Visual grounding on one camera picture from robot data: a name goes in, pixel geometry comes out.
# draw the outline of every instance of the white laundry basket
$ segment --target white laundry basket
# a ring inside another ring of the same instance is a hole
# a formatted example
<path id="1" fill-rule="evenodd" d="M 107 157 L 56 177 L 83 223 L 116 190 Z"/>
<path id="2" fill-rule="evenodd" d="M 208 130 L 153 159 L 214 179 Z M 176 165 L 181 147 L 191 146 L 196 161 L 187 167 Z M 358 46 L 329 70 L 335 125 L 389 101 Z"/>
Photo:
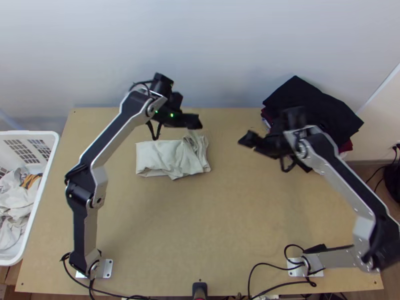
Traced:
<path id="1" fill-rule="evenodd" d="M 15 265 L 23 257 L 59 139 L 53 131 L 0 131 L 0 178 L 18 167 L 31 174 L 43 173 L 25 233 L 14 246 L 0 250 L 0 266 Z"/>

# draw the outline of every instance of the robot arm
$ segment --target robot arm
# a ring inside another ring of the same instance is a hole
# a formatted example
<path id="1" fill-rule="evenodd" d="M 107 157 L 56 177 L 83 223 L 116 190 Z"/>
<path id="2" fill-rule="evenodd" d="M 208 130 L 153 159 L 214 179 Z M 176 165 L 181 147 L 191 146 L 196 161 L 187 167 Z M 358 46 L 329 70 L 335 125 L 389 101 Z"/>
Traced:
<path id="1" fill-rule="evenodd" d="M 134 128 L 150 119 L 168 127 L 201 129 L 197 114 L 182 113 L 182 95 L 172 92 L 174 82 L 156 73 L 150 88 L 127 93 L 119 114 L 80 156 L 79 163 L 65 175 L 65 196 L 73 212 L 74 249 L 69 263 L 89 279 L 96 277 L 101 266 L 101 252 L 96 248 L 98 210 L 104 205 L 108 178 L 104 164 Z"/>
<path id="2" fill-rule="evenodd" d="M 382 200 L 340 158 L 331 137 L 317 126 L 306 125 L 302 107 L 283 111 L 280 129 L 273 135 L 261 138 L 249 131 L 239 143 L 280 159 L 283 171 L 290 171 L 296 164 L 305 171 L 312 168 L 344 195 L 356 213 L 353 244 L 336 248 L 320 244 L 304 251 L 310 272 L 348 267 L 376 272 L 400 261 L 399 223 L 390 216 Z M 284 156 L 293 161 L 286 169 Z"/>

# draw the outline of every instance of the wooden table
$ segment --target wooden table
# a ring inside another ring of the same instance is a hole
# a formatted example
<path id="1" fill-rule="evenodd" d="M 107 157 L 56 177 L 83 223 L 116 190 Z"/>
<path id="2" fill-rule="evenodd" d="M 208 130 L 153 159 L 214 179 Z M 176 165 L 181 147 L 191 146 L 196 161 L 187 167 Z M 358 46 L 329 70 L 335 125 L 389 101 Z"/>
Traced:
<path id="1" fill-rule="evenodd" d="M 114 259 L 110 279 L 95 287 L 125 295 L 190 296 L 193 282 L 209 295 L 247 294 L 250 269 L 259 262 L 285 266 L 283 249 L 352 243 L 350 206 L 318 174 L 279 163 L 238 145 L 248 129 L 264 134 L 255 108 L 190 109 L 200 114 L 209 140 L 210 173 L 175 181 L 135 174 L 135 143 L 150 140 L 135 129 L 106 164 L 105 205 L 98 214 L 97 247 Z M 66 275 L 61 256 L 73 249 L 72 211 L 64 195 L 64 174 L 117 114 L 116 108 L 80 108 L 69 114 L 24 255 L 17 291 L 87 295 Z M 161 139 L 179 139 L 185 129 L 163 128 Z M 299 255 L 295 250 L 291 255 Z M 254 295 L 294 280 L 286 271 L 259 267 Z M 285 286 L 277 294 L 382 289 L 379 274 L 358 268 L 324 271 L 308 284 Z"/>

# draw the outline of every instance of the mounting base plate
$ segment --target mounting base plate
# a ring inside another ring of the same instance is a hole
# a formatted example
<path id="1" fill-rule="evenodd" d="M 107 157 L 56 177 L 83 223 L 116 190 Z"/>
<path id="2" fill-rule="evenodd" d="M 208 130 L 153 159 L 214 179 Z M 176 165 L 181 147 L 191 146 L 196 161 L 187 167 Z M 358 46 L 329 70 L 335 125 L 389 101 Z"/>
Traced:
<path id="1" fill-rule="evenodd" d="M 296 257 L 296 258 L 289 257 L 289 259 L 295 263 L 304 262 L 304 259 L 302 259 L 301 257 Z M 294 267 L 298 266 L 297 264 L 291 263 L 289 261 L 286 261 L 286 264 L 287 264 L 287 268 L 294 268 Z M 307 268 L 307 266 L 303 265 L 301 267 L 298 267 L 297 269 L 289 270 L 289 271 L 287 271 L 287 273 L 289 274 L 290 277 L 307 277 L 308 268 Z M 324 277 L 324 271 L 323 270 L 319 271 L 318 273 L 316 273 L 314 275 L 310 275 L 308 277 Z"/>
<path id="2" fill-rule="evenodd" d="M 100 260 L 100 265 L 96 271 L 96 278 L 110 278 L 113 271 L 113 260 L 112 259 L 102 259 Z M 81 272 L 76 271 L 75 278 L 87 278 Z"/>

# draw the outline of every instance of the beige cloth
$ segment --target beige cloth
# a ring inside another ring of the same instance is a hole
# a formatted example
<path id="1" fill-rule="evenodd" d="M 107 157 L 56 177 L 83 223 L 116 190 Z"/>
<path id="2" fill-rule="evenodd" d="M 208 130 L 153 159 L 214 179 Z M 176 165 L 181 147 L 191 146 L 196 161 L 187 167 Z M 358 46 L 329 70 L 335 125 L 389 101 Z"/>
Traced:
<path id="1" fill-rule="evenodd" d="M 40 184 L 38 179 L 29 189 L 21 187 L 27 175 L 25 168 L 17 168 L 0 179 L 0 250 L 15 245 L 25 232 Z"/>
<path id="2" fill-rule="evenodd" d="M 180 140 L 143 141 L 136 144 L 136 174 L 143 177 L 169 176 L 172 180 L 210 172 L 209 142 L 196 130 Z"/>

